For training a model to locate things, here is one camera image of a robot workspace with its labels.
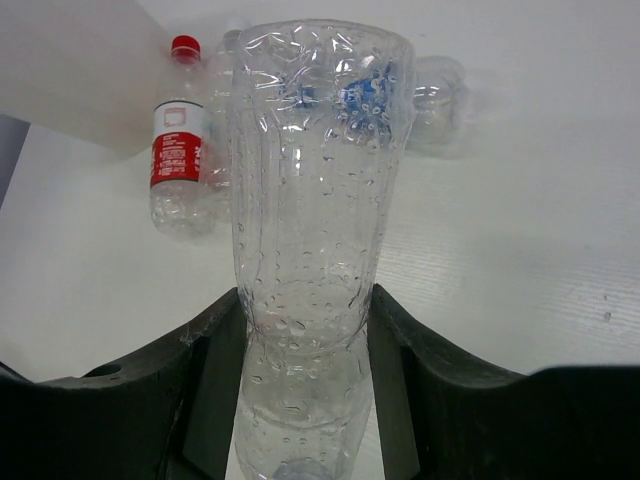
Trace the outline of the clear ribbed white cap bottle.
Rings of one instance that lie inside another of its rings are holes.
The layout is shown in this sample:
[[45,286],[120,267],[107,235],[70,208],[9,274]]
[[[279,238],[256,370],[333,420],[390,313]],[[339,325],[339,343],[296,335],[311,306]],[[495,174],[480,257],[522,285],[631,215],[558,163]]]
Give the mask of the clear ribbed white cap bottle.
[[415,117],[404,37],[337,20],[254,26],[228,107],[235,418],[247,479],[347,479],[370,414],[366,321]]

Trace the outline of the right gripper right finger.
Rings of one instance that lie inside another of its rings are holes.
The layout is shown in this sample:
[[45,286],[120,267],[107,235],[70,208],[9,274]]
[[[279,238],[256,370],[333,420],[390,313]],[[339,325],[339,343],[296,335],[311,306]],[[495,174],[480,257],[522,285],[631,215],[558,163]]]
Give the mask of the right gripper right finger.
[[521,375],[413,318],[375,286],[368,319],[388,479],[635,479],[639,370]]

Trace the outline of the blue label water bottle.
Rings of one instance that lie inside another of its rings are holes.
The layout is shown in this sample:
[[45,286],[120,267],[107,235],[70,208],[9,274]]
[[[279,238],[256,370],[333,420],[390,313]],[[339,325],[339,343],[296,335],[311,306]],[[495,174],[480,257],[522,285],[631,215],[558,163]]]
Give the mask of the blue label water bottle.
[[464,80],[462,65],[446,56],[408,66],[404,53],[312,51],[277,72],[271,98],[285,130],[314,136],[331,153],[432,151],[461,128]]

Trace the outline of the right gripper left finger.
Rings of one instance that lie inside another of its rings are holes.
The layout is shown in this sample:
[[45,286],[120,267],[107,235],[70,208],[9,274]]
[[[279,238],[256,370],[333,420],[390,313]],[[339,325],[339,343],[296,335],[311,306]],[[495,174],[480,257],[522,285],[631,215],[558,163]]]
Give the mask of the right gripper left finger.
[[5,479],[222,479],[245,351],[235,290],[81,377],[1,370]]

